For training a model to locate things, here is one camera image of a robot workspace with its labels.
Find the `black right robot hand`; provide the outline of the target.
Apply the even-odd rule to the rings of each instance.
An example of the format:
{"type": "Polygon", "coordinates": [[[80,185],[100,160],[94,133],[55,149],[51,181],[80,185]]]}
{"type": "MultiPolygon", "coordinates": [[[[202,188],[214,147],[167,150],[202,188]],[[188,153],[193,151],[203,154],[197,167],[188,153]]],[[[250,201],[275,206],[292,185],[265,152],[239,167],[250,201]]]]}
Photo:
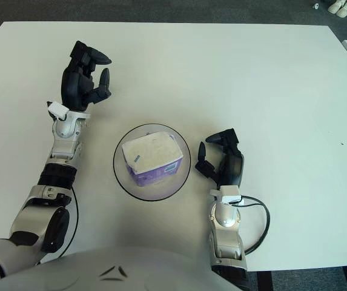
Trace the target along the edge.
{"type": "Polygon", "coordinates": [[[244,156],[238,149],[239,140],[234,129],[226,129],[215,133],[205,140],[207,143],[218,145],[222,148],[223,158],[215,170],[206,160],[206,147],[204,142],[199,144],[197,163],[195,168],[206,178],[216,183],[216,189],[222,186],[240,186],[244,166],[244,156]]]}

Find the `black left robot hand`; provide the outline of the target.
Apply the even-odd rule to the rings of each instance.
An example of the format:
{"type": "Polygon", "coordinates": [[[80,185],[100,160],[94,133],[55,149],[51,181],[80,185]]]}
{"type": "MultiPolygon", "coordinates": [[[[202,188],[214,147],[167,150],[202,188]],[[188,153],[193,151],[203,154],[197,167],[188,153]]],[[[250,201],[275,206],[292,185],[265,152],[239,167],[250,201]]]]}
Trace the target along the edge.
{"type": "Polygon", "coordinates": [[[62,105],[72,111],[84,112],[90,103],[96,104],[109,98],[109,69],[103,69],[97,87],[91,75],[97,65],[109,64],[111,59],[107,55],[76,41],[70,53],[70,62],[62,74],[62,105]]]}

